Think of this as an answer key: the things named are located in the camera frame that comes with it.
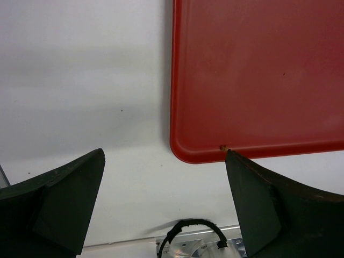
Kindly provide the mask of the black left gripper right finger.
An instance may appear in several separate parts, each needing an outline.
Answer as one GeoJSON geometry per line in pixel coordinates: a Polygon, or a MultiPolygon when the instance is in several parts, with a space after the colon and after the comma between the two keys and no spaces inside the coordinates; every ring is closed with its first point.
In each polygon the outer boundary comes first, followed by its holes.
{"type": "Polygon", "coordinates": [[[343,195],[289,179],[232,150],[225,164],[248,257],[343,257],[343,195]]]}

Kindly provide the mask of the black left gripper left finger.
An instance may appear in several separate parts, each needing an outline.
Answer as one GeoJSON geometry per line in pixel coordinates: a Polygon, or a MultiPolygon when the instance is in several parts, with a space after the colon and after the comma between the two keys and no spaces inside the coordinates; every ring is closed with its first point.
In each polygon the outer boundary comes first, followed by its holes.
{"type": "Polygon", "coordinates": [[[81,254],[105,168],[99,148],[1,189],[1,257],[81,254]]]}

